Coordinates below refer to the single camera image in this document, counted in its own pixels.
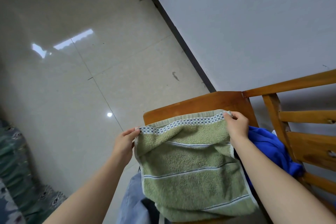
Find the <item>person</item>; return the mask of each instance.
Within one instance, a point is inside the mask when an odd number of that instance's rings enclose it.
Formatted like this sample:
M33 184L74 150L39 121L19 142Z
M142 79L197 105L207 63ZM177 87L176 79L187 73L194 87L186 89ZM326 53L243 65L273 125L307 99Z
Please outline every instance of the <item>person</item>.
M247 137L248 119L239 112L224 114L230 141L260 200L274 223L336 223L336 217L303 185L269 160ZM60 205L44 224L102 223L120 176L132 158L131 128L115 139L111 157L80 189Z

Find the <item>checkered pattern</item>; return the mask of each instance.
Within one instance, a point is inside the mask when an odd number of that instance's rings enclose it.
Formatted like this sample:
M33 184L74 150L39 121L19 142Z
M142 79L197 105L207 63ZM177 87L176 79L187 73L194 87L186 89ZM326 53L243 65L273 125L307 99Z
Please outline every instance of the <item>checkered pattern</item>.
M220 112L211 117L197 117L197 118L190 118L184 120L176 120L162 128L154 128L154 127L140 127L141 133L144 134L157 134L161 135L166 131L170 130L171 128L175 128L178 126L186 125L186 124L196 124L196 125L205 125L205 124L213 124L219 122L220 120L224 120L223 112Z

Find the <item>black baseboard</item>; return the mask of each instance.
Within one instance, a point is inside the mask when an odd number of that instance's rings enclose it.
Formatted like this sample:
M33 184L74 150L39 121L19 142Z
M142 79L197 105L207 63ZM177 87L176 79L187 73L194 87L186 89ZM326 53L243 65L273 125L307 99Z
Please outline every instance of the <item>black baseboard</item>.
M215 90L214 86L212 85L212 83L210 82L208 76L206 75L206 73L203 71L203 69L199 65L199 63L196 60L195 56L193 55L193 53L189 49L189 47L186 44L186 42L183 40L182 36L180 35L179 31L177 30L177 28L175 27L175 25L173 24L173 22L169 18L169 16L166 13L166 11L163 9L163 7L162 7L161 3L159 2L159 0L152 0L152 1L154 3L155 7L160 12L160 14L162 15L163 19L166 21L166 23L167 23L168 27L170 28L171 32L173 32L173 35L175 36L175 38L178 41L178 43L181 45L183 51L187 55L187 57L190 60L191 64L196 69L196 71L199 74L200 78L203 80L205 86L208 88L208 90L210 92L215 92L216 90Z

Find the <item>person's right arm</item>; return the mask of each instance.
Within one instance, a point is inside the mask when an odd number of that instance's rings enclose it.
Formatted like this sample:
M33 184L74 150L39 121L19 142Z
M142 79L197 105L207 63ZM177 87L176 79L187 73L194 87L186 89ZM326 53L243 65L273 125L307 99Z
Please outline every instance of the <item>person's right arm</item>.
M336 223L336 217L302 184L267 158L247 137L248 119L224 114L230 141L274 223Z

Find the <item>green towel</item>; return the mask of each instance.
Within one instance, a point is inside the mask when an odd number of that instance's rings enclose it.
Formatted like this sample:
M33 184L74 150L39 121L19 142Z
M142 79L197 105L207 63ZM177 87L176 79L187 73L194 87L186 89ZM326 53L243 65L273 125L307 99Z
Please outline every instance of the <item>green towel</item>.
M234 158L223 112L192 113L140 127L134 152L142 190L170 221L241 216L258 208Z

